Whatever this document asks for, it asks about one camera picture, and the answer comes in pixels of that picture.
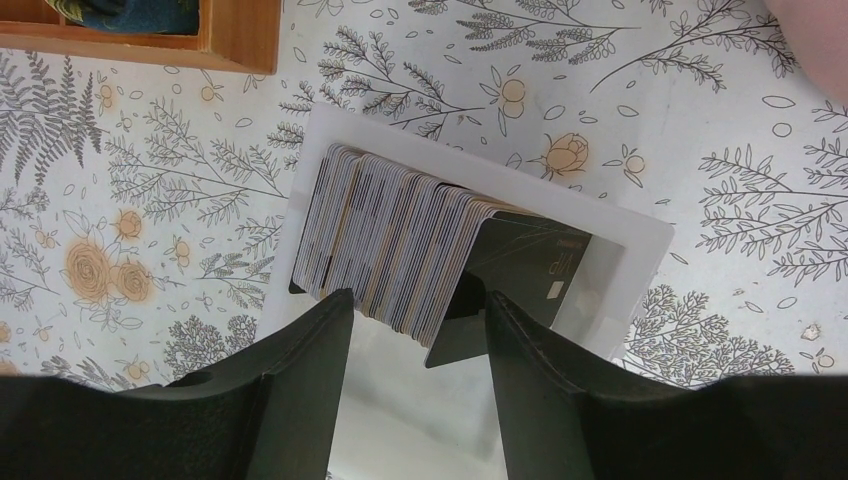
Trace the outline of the black VIP credit card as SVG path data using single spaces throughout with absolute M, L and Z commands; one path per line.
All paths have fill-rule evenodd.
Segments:
M 487 353 L 487 294 L 498 291 L 549 326 L 558 314 L 592 235 L 554 220 L 498 211 L 474 222 L 469 240 L 433 279 L 419 341 L 436 368 Z

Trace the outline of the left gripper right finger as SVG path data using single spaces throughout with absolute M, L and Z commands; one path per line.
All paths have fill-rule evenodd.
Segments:
M 511 479 L 843 479 L 843 376 L 736 376 L 697 390 L 629 372 L 501 292 L 485 327 Z

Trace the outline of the dark patterned rolled sock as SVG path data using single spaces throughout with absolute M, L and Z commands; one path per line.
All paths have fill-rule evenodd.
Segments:
M 197 0 L 47 0 L 46 4 L 74 24 L 108 33 L 193 35 L 200 23 Z

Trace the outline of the floral table mat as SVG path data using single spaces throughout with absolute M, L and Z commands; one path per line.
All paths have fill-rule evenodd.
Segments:
M 618 357 L 847 380 L 847 104 L 764 1 L 283 1 L 277 71 L 1 46 L 1 380 L 118 393 L 254 343 L 328 104 L 672 226 Z

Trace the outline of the pink cloth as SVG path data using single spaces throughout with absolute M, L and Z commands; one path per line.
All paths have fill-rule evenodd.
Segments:
M 765 0 L 811 83 L 847 104 L 847 2 Z

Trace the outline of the wooden compartment tray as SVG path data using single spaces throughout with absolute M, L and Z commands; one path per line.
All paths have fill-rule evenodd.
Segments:
M 201 1 L 192 35 L 107 33 L 76 25 L 44 1 L 1 3 L 1 46 L 133 63 L 270 75 L 283 1 Z

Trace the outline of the white translucent card box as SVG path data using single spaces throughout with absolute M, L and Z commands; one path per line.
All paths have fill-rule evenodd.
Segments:
M 313 305 L 289 292 L 323 154 L 334 143 L 374 153 L 591 234 L 553 322 L 603 359 L 618 357 L 674 236 L 671 225 L 328 104 L 312 109 L 275 252 L 257 337 Z M 488 361 L 435 368 L 409 337 L 356 314 L 329 457 L 345 479 L 502 479 Z

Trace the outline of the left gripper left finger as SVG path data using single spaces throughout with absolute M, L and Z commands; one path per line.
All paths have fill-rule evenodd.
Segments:
M 165 385 L 1 380 L 5 479 L 322 479 L 354 323 L 350 290 Z

